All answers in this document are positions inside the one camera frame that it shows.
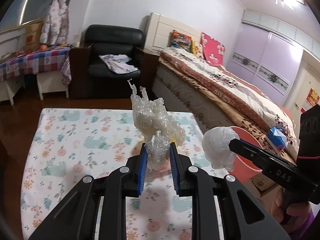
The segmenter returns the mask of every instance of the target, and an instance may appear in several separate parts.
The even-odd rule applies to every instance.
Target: ceiling
[[[287,5],[276,5],[276,0],[238,0],[245,9],[260,12],[302,30],[316,41],[320,42],[320,25],[308,5],[296,2],[292,5],[294,10]]]

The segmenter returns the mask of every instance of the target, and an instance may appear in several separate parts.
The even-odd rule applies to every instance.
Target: floral play mat
[[[201,147],[203,134],[192,113],[170,112],[186,131],[180,154],[210,175],[213,170]],[[41,112],[26,161],[21,187],[21,222],[28,239],[44,218],[84,176],[104,177],[140,153],[143,137],[131,110],[52,109]],[[139,198],[127,198],[127,239],[191,239],[192,200],[179,198],[171,170],[148,171]],[[99,234],[98,215],[96,239]]]

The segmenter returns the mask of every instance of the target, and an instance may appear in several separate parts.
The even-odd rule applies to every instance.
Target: bed headboard
[[[151,13],[146,27],[146,41],[144,47],[152,51],[159,51],[167,48],[173,30],[191,36],[194,41],[200,43],[200,31],[167,16]]]

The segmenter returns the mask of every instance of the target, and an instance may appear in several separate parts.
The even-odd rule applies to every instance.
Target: black leather armchair
[[[92,95],[94,98],[129,98],[132,90],[127,80],[139,86],[140,70],[127,74],[116,74],[108,69],[99,55],[125,54],[132,58],[128,62],[140,68],[143,58],[141,47],[143,34],[139,29],[90,25],[85,33],[85,43],[92,43],[88,74],[92,80]]]

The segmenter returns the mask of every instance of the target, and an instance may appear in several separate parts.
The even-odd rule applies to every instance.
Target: plaid tablecloth
[[[38,74],[48,71],[61,71],[67,58],[69,58],[69,47],[50,47],[47,51],[35,51],[26,56],[16,57],[0,64],[0,82],[24,74]],[[69,71],[63,68],[66,73],[63,78],[64,84],[71,81]]]

